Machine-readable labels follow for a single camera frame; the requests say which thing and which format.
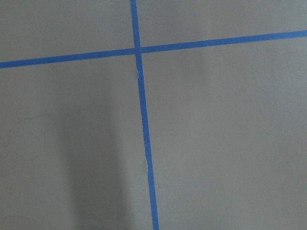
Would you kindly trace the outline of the blue tape line crosswise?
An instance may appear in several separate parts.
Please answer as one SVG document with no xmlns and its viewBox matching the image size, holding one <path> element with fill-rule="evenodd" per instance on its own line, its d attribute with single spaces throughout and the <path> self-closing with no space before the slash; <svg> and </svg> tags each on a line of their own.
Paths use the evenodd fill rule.
<svg viewBox="0 0 307 230">
<path fill-rule="evenodd" d="M 129 56 L 129 55 L 135 55 L 138 51 L 140 51 L 142 54 L 156 53 L 156 52 L 182 50 L 182 49 L 193 49 L 193 48 L 203 48 L 211 46 L 223 46 L 223 45 L 232 45 L 232 44 L 241 44 L 241 43 L 253 43 L 253 42 L 270 41 L 270 40 L 300 38 L 306 36 L 307 36 L 306 30 L 273 33 L 273 34 L 248 35 L 240 37 L 219 38 L 219 39 L 174 43 L 166 45 L 143 46 L 140 48 L 125 48 L 125 49 L 71 54 L 63 56 L 40 57 L 40 58 L 5 61 L 0 63 L 0 67 L 2 69 L 8 69 L 15 67 L 43 65 L 51 63 L 87 60 L 87 59 Z"/>
</svg>

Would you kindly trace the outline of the blue tape line lengthwise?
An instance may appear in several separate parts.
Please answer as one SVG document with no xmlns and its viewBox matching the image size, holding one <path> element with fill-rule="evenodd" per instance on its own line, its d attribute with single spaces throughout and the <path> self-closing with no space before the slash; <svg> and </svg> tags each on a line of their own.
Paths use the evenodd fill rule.
<svg viewBox="0 0 307 230">
<path fill-rule="evenodd" d="M 151 139 L 148 123 L 146 92 L 144 84 L 142 51 L 141 51 L 141 37 L 138 22 L 137 1 L 130 1 L 130 11 L 132 19 L 133 41 L 135 50 L 136 71 L 138 74 L 138 90 L 140 100 L 140 110 L 142 118 L 142 132 L 145 149 L 145 158 L 147 163 L 147 179 L 149 187 L 149 199 L 151 206 L 152 225 L 154 230 L 159 230 L 158 208 L 156 201 L 155 181 L 154 181 L 154 166 L 151 150 Z"/>
</svg>

